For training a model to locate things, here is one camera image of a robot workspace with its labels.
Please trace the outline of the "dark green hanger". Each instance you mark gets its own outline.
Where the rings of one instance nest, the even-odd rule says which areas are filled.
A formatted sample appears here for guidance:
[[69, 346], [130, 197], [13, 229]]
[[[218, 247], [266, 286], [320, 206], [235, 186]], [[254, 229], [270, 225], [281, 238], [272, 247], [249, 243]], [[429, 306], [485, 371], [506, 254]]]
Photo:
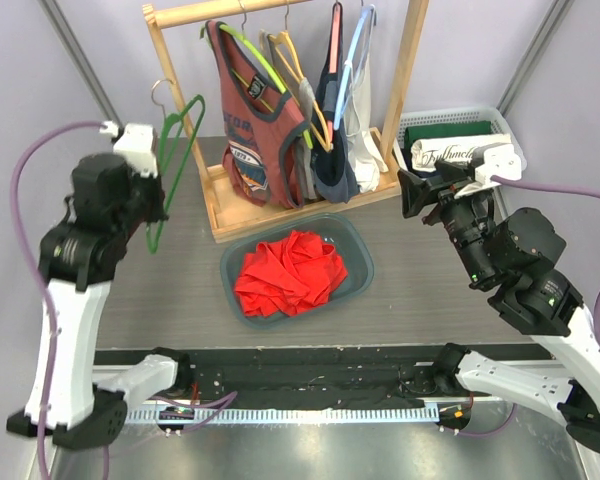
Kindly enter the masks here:
[[200, 111], [198, 117], [195, 121], [195, 125], [193, 126], [193, 132], [189, 136], [189, 141], [187, 145], [187, 151], [183, 154], [180, 164], [177, 168], [173, 183], [171, 185], [171, 189], [165, 195], [165, 200], [163, 203], [164, 212], [166, 214], [166, 218], [159, 220], [156, 225], [156, 232], [153, 232], [153, 225], [148, 224], [146, 227], [146, 244], [150, 254], [155, 254], [159, 248], [159, 242], [163, 233], [163, 228], [165, 222], [168, 220], [171, 210], [171, 205], [173, 203], [175, 194], [177, 192], [181, 176], [184, 172], [184, 169], [188, 163], [189, 157], [191, 155], [191, 149], [193, 147], [194, 141], [197, 139], [197, 134], [199, 132], [199, 128], [202, 124], [206, 113], [206, 102], [202, 95], [194, 96], [184, 107], [182, 110], [176, 113], [166, 114], [166, 108], [163, 103], [160, 103], [155, 98], [155, 91], [159, 85], [162, 83], [168, 82], [169, 85], [173, 85], [174, 82], [167, 78], [157, 80], [151, 87], [151, 101], [159, 106], [162, 110], [163, 114], [163, 124], [159, 136], [158, 142], [158, 167], [161, 173], [166, 173], [173, 158], [175, 155], [176, 149], [176, 141], [180, 138], [181, 134], [184, 132], [185, 128], [185, 120], [189, 117], [190, 110], [199, 106]]

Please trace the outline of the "rust red printed tank top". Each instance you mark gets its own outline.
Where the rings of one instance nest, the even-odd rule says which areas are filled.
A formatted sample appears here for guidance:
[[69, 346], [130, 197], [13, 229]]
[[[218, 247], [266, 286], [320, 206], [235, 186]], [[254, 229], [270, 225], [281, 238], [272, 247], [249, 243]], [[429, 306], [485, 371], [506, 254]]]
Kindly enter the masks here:
[[280, 94], [247, 48], [220, 29], [221, 22], [207, 21], [204, 34], [220, 83], [227, 138], [222, 166], [234, 192], [252, 204], [300, 208], [304, 196], [295, 146], [308, 122], [291, 92]]

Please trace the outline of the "grey tank top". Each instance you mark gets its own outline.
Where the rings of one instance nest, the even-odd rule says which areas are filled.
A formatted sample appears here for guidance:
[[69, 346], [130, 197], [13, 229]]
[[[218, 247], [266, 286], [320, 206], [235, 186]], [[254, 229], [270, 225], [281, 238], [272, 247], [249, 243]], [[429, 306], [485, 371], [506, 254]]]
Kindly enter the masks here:
[[[289, 80], [283, 79], [283, 74], [284, 74], [283, 67], [279, 63], [274, 63], [274, 61], [271, 58], [271, 50], [266, 45], [266, 39], [265, 39], [266, 33], [269, 33], [269, 32], [267, 32], [266, 30], [260, 30], [259, 34], [258, 34], [258, 40], [259, 40], [259, 46], [260, 46], [261, 52], [262, 52], [263, 56], [266, 58], [266, 60], [276, 70], [276, 72], [278, 73], [280, 78], [284, 81], [287, 89], [291, 91], [291, 94], [292, 94], [294, 100], [296, 101], [296, 103], [298, 104], [301, 113], [303, 114], [305, 120], [308, 122], [307, 109], [311, 109], [310, 101], [306, 99], [306, 97], [303, 93], [300, 93], [300, 94], [297, 93], [297, 90], [296, 90], [297, 85], [293, 83], [293, 79], [289, 79]], [[300, 185], [301, 185], [304, 199], [311, 202], [311, 201], [318, 200], [320, 198], [319, 193], [317, 192], [316, 187], [315, 187], [315, 181], [314, 181], [313, 170], [312, 170], [313, 148], [315, 145], [318, 145], [318, 146], [320, 146], [320, 145], [313, 138], [311, 129], [309, 130], [309, 133], [311, 135], [313, 147], [309, 148], [307, 146], [307, 143], [305, 142], [304, 138], [301, 137], [295, 146], [295, 155], [296, 155], [296, 159], [300, 161], [300, 167], [299, 167]]]

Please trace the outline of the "lime green hanger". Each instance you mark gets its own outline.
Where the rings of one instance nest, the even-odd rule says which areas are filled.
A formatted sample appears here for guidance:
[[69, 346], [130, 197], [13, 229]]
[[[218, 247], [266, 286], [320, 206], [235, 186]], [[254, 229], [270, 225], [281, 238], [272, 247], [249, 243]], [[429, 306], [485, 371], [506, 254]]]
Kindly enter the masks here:
[[[288, 91], [284, 81], [280, 78], [276, 70], [271, 66], [271, 64], [266, 60], [266, 58], [260, 53], [260, 51], [244, 36], [242, 33], [238, 33], [235, 29], [228, 26], [226, 23], [222, 23], [220, 25], [220, 29], [229, 35], [231, 35], [234, 39], [238, 40], [242, 43], [247, 50], [251, 52], [251, 54], [255, 57], [258, 63], [264, 68], [265, 72], [268, 74], [269, 78], [273, 81], [277, 91], [280, 94], [283, 94]], [[273, 112], [273, 108], [262, 99], [259, 99], [260, 103], [262, 103], [270, 112]], [[307, 146], [309, 148], [313, 147], [313, 142], [311, 139], [311, 135], [309, 133], [309, 128], [305, 128], [302, 132], [302, 137], [304, 138]]]

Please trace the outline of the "yellow wooden hanger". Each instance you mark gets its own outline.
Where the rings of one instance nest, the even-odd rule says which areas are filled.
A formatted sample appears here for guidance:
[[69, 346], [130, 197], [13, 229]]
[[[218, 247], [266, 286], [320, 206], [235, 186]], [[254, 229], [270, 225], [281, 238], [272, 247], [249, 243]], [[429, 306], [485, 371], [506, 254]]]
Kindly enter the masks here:
[[298, 52], [288, 31], [289, 5], [290, 2], [287, 1], [285, 28], [277, 34], [266, 33], [266, 45], [271, 50], [271, 58], [274, 63], [279, 63], [283, 67], [283, 79], [293, 79], [293, 83], [297, 85], [297, 93], [303, 93], [310, 101], [311, 109], [307, 109], [307, 119], [313, 138], [325, 152], [331, 152], [333, 149], [332, 131], [315, 99], [313, 89], [302, 69]]

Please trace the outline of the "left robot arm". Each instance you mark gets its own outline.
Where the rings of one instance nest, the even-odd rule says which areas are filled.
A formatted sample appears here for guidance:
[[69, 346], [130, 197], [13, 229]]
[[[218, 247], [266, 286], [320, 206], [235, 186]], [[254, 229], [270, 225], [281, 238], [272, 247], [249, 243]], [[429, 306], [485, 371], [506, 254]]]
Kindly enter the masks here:
[[152, 396], [185, 397], [193, 374], [188, 354], [158, 347], [123, 373], [93, 382], [100, 318], [117, 264], [141, 224], [167, 215], [158, 171], [140, 170], [121, 155], [84, 157], [71, 180], [65, 216], [42, 238], [34, 264], [43, 288], [34, 385], [6, 428], [25, 437], [42, 433], [58, 447], [82, 451], [111, 445], [127, 413]]

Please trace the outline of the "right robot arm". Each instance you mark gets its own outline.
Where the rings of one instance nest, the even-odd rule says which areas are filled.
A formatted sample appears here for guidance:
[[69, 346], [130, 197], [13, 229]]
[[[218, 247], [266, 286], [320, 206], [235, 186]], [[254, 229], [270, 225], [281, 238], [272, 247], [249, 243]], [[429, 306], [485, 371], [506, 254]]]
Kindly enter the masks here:
[[403, 216], [429, 207], [423, 224], [443, 225], [470, 288], [490, 292], [488, 304], [499, 318], [546, 349], [569, 374], [533, 374], [448, 343], [428, 372], [434, 392], [500, 397], [555, 421], [600, 454], [600, 292], [588, 307], [557, 270], [566, 242], [540, 210], [525, 207], [501, 222], [494, 219], [494, 187], [539, 191], [541, 185], [523, 182], [519, 169], [489, 172], [441, 161], [437, 170], [430, 178], [399, 172]]

